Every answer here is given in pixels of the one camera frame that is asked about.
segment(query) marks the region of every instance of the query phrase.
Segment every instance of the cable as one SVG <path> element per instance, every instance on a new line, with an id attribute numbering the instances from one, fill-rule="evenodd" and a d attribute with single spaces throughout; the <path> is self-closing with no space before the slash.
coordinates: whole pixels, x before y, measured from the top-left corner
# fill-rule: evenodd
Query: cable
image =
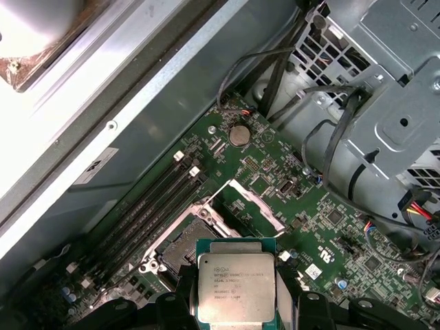
<path id="1" fill-rule="evenodd" d="M 365 171 L 365 168 L 366 168 L 365 165 L 360 164 L 359 167 L 355 170 L 355 172 L 353 173 L 353 176 L 350 179 L 348 197 L 349 197 L 349 199 L 351 201 L 354 200 L 356 183 L 358 182 L 358 179 L 359 179 L 360 175 L 362 174 L 362 172 Z"/>
<path id="2" fill-rule="evenodd" d="M 335 123 L 333 123 L 331 120 L 326 119 L 323 120 L 321 122 L 319 122 L 314 129 L 311 130 L 311 132 L 309 133 L 308 136 L 305 137 L 304 141 L 302 141 L 301 144 L 301 157 L 302 157 L 302 162 L 304 163 L 305 167 L 309 170 L 310 175 L 312 175 L 313 177 L 319 177 L 319 174 L 309 165 L 309 162 L 307 161 L 307 143 L 309 142 L 309 140 L 315 135 L 317 134 L 317 132 L 319 132 L 319 130 L 322 128 L 322 126 L 324 126 L 325 124 L 329 124 L 333 127 L 336 126 Z"/>
<path id="3" fill-rule="evenodd" d="M 286 40 L 284 40 L 280 46 L 288 47 L 295 46 L 303 33 L 304 29 L 307 27 L 308 22 L 305 20 L 305 15 L 303 13 L 299 14 L 295 19 L 295 24 L 289 34 L 287 35 Z M 270 76 L 269 82 L 266 86 L 266 90 L 261 98 L 261 101 L 258 104 L 258 112 L 261 113 L 263 117 L 267 117 L 270 108 L 274 104 L 275 97 L 278 94 L 278 90 L 280 88 L 281 80 L 284 76 L 284 71 L 289 62 L 290 54 L 279 54 L 278 59 L 276 60 L 274 70 Z"/>
<path id="4" fill-rule="evenodd" d="M 421 208 L 416 202 L 411 203 L 411 207 L 417 211 L 420 215 L 427 218 L 427 220 L 432 220 L 432 215 L 429 214 L 429 212 L 425 211 L 423 208 Z"/>
<path id="5" fill-rule="evenodd" d="M 221 105 L 221 99 L 223 97 L 226 85 L 229 82 L 229 78 L 231 77 L 231 75 L 234 73 L 235 69 L 243 62 L 248 60 L 249 58 L 257 58 L 257 57 L 262 57 L 262 56 L 269 56 L 269 55 L 274 55 L 274 54 L 281 54 L 281 53 L 286 53 L 286 52 L 292 52 L 295 50 L 295 46 L 292 47 L 286 47 L 286 48 L 278 48 L 278 49 L 273 49 L 273 50 L 267 50 L 266 52 L 260 52 L 260 53 L 253 53 L 253 54 L 248 54 L 245 55 L 243 57 L 240 57 L 234 64 L 233 66 L 231 66 L 231 68 L 229 69 L 228 73 L 226 74 L 225 78 L 223 79 L 223 81 L 220 84 L 220 88 L 219 91 L 217 92 L 217 108 L 218 110 L 222 111 L 223 107 Z"/>
<path id="6" fill-rule="evenodd" d="M 389 256 L 386 256 L 385 254 L 379 252 L 377 250 L 377 248 L 373 245 L 373 243 L 371 242 L 371 238 L 370 238 L 370 232 L 372 230 L 376 229 L 375 226 L 371 226 L 369 227 L 367 230 L 364 231 L 364 236 L 365 236 L 365 241 L 368 245 L 368 247 L 374 252 L 376 253 L 378 256 L 380 256 L 382 259 L 384 259 L 385 261 L 390 261 L 391 263 L 396 263 L 399 265 L 412 265 L 412 264 L 416 264 L 416 263 L 423 263 L 424 261 L 427 261 L 431 258 L 432 253 L 429 253 L 419 259 L 414 259 L 414 260 L 405 260 L 405 259 L 394 259 L 394 258 L 390 258 Z"/>
<path id="7" fill-rule="evenodd" d="M 425 278 L 428 275 L 428 271 L 431 269 L 432 265 L 434 265 L 434 262 L 436 261 L 437 257 L 440 255 L 440 246 L 432 253 L 431 258 L 426 263 L 426 266 L 423 270 L 423 274 L 420 277 L 419 285 L 417 286 L 417 296 L 419 297 L 419 300 L 429 309 L 433 311 L 440 311 L 440 308 L 434 305 L 429 304 L 425 298 L 421 295 L 423 291 L 423 286 L 425 282 Z"/>
<path id="8" fill-rule="evenodd" d="M 351 94 L 356 90 L 355 87 L 350 86 L 315 86 L 303 89 L 302 92 L 304 94 L 311 94 L 316 92 L 324 92 L 324 93 L 335 93 L 335 94 Z M 298 93 L 288 102 L 286 105 L 278 110 L 276 113 L 271 115 L 267 121 L 275 122 L 279 118 L 281 118 L 285 113 L 287 113 L 294 105 L 296 105 L 301 100 L 301 97 Z"/>

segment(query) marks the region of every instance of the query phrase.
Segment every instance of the green circuit board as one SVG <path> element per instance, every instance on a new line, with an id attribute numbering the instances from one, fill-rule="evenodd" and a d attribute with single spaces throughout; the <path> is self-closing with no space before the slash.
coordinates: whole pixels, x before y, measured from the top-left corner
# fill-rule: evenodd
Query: green circuit board
<path id="1" fill-rule="evenodd" d="M 398 267 L 385 263 L 374 256 L 364 240 L 364 220 L 352 209 L 333 200 L 316 179 L 303 174 L 298 152 L 264 117 L 258 113 L 242 115 L 240 110 L 247 109 L 248 105 L 238 96 L 233 96 L 225 108 L 230 111 L 219 111 L 216 106 L 207 111 L 100 222 L 89 240 L 99 240 L 113 223 L 118 222 L 180 151 L 197 160 L 197 167 L 206 180 L 185 203 L 172 211 L 159 232 L 188 205 L 212 196 L 228 180 L 235 179 L 244 189 L 258 195 L 285 225 L 285 232 L 277 238 L 277 250 L 278 253 L 288 251 L 295 258 L 305 287 L 326 294 L 338 304 L 367 296 L 382 300 L 411 318 L 431 319 L 433 315 L 417 299 L 415 285 L 406 283 L 401 276 L 401 273 L 416 276 L 416 271 L 406 265 Z M 235 146 L 230 139 L 231 129 L 237 126 L 246 127 L 250 132 L 244 146 Z M 285 189 L 289 182 L 294 182 L 290 190 Z M 278 234 L 259 207 L 230 186 L 216 195 L 212 207 L 242 237 L 275 237 Z M 172 244 L 193 220 L 188 218 L 176 228 L 161 249 Z M 397 248 L 385 236 L 379 232 L 372 236 L 384 253 L 397 254 Z M 148 246 L 147 243 L 134 254 L 132 266 L 142 259 Z M 113 281 L 124 276 L 128 269 L 128 266 L 121 269 Z M 166 291 L 152 273 L 137 272 L 134 276 L 153 293 Z M 344 279 L 347 287 L 340 289 L 336 278 Z M 79 312 L 75 319 L 96 297 L 90 292 L 83 296 L 76 302 Z"/>

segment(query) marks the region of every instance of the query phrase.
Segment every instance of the motherboard mounting screw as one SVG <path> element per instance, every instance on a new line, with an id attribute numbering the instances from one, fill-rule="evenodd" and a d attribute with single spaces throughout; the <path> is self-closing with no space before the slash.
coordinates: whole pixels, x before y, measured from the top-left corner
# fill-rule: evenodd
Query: motherboard mounting screw
<path id="1" fill-rule="evenodd" d="M 209 134 L 215 134 L 215 132 L 217 132 L 217 127 L 216 126 L 209 126 L 208 127 L 208 133 Z"/>
<path id="2" fill-rule="evenodd" d="M 303 173 L 303 175 L 305 175 L 305 176 L 309 176 L 309 175 L 310 175 L 310 170 L 309 170 L 307 167 L 304 167 L 304 168 L 302 169 L 302 173 Z"/>

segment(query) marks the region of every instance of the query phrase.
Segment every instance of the screw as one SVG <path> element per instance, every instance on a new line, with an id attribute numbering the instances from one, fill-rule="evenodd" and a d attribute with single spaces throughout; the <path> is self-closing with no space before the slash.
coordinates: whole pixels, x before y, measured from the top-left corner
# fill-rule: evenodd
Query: screw
<path id="1" fill-rule="evenodd" d="M 117 129 L 117 127 L 118 127 L 118 123 L 117 122 L 115 122 L 114 120 L 110 120 L 108 123 L 107 123 L 107 129 L 108 130 L 110 130 L 110 131 L 115 131 L 116 129 Z"/>
<path id="2" fill-rule="evenodd" d="M 307 167 L 304 167 L 302 169 L 302 173 L 303 173 L 303 175 L 308 177 L 310 175 L 310 170 Z"/>
<path id="3" fill-rule="evenodd" d="M 316 103 L 318 103 L 318 105 L 322 105 L 325 102 L 325 97 L 324 96 L 320 96 L 317 100 Z"/>
<path id="4" fill-rule="evenodd" d="M 319 300 L 319 296 L 317 294 L 307 294 L 307 297 L 310 300 Z"/>
<path id="5" fill-rule="evenodd" d="M 369 301 L 361 300 L 359 302 L 359 306 L 361 306 L 363 308 L 371 308 L 371 307 L 373 307 L 373 304 L 371 302 L 369 302 Z"/>
<path id="6" fill-rule="evenodd" d="M 216 126 L 209 126 L 208 127 L 208 133 L 209 134 L 215 134 L 215 132 L 217 132 L 217 127 Z"/>
<path id="7" fill-rule="evenodd" d="M 419 29 L 419 26 L 416 23 L 410 25 L 410 30 L 416 32 Z"/>
<path id="8" fill-rule="evenodd" d="M 432 84 L 432 88 L 435 91 L 440 91 L 440 78 L 438 78 L 434 81 L 434 83 Z"/>

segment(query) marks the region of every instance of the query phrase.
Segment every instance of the white label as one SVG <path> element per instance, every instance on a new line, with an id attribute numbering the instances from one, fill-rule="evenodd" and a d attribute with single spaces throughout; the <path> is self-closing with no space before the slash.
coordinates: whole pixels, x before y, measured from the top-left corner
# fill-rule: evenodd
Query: white label
<path id="1" fill-rule="evenodd" d="M 316 267 L 314 263 L 312 263 L 306 270 L 305 273 L 311 277 L 312 280 L 316 280 L 319 275 L 321 275 L 322 270 Z"/>
<path id="2" fill-rule="evenodd" d="M 119 151 L 118 148 L 107 148 L 101 155 L 92 162 L 87 170 L 80 175 L 72 186 L 76 184 L 88 184 L 90 180 L 104 167 L 105 164 Z"/>

